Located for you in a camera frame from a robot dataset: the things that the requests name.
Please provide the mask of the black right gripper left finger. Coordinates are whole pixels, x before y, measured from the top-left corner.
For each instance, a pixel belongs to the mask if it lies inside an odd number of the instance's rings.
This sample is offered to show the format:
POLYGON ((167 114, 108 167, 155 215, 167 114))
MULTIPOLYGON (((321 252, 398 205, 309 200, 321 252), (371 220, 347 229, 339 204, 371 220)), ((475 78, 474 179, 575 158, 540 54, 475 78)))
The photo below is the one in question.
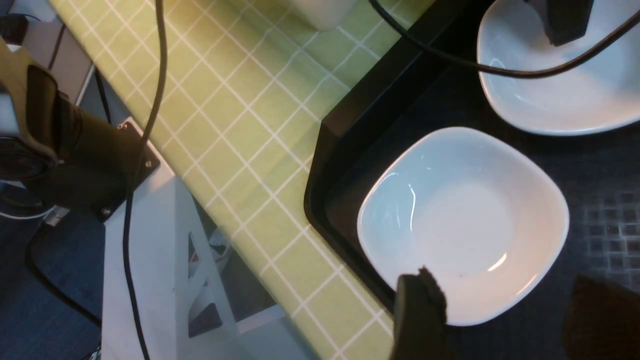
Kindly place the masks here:
POLYGON ((391 360, 452 360, 447 344, 447 300, 423 266, 397 280, 391 360))

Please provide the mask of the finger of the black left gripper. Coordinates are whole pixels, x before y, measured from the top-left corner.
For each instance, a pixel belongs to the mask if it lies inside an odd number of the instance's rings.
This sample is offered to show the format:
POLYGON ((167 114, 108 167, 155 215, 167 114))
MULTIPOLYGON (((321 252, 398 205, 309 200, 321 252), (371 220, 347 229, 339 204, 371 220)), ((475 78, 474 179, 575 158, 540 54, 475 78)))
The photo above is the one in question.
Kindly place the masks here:
POLYGON ((526 0, 542 22, 550 44, 555 47, 576 41, 586 34, 592 0, 526 0))

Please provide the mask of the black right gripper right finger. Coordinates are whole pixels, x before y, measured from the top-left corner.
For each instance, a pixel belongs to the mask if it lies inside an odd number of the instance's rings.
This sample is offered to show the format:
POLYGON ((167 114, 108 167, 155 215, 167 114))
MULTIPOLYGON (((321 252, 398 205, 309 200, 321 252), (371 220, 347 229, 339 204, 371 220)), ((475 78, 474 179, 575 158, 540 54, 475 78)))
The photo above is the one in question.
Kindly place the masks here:
POLYGON ((564 317, 562 346, 569 360, 638 360, 638 292, 578 275, 564 317))

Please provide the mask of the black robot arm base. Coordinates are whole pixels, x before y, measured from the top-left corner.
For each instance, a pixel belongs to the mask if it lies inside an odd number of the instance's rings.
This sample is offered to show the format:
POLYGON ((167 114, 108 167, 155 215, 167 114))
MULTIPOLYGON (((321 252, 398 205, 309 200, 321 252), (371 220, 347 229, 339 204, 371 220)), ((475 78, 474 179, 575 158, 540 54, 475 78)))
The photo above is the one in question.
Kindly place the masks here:
POLYGON ((1 180, 107 221, 160 166, 134 124, 116 128, 73 104, 22 47, 1 43, 1 180))

